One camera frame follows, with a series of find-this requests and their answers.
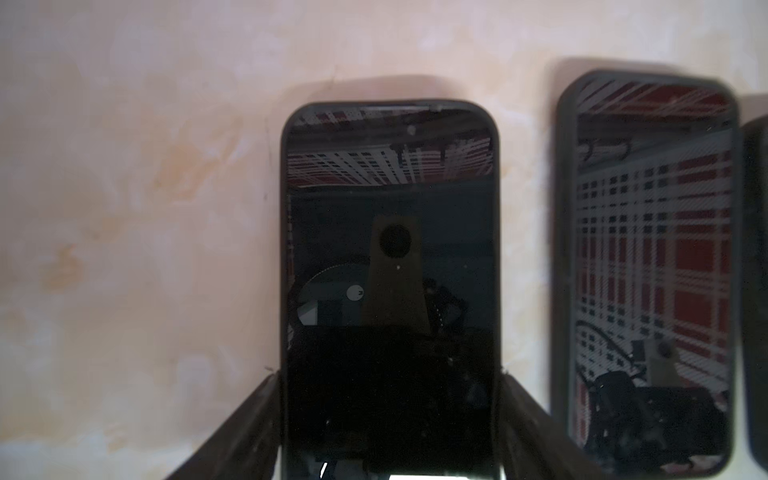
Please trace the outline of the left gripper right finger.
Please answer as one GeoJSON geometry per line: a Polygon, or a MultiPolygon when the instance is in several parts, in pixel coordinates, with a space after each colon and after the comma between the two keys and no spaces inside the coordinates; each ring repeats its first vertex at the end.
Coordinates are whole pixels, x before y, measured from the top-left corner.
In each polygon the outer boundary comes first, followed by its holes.
{"type": "Polygon", "coordinates": [[[511,375],[497,388],[497,456],[507,479],[609,479],[511,375]]]}

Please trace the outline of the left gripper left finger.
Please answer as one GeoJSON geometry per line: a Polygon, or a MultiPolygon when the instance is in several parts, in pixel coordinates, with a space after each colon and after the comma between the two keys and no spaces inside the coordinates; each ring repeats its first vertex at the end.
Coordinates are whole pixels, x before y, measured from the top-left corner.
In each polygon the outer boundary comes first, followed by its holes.
{"type": "Polygon", "coordinates": [[[168,479],[268,480],[280,445],[280,376],[273,373],[168,479]]]}

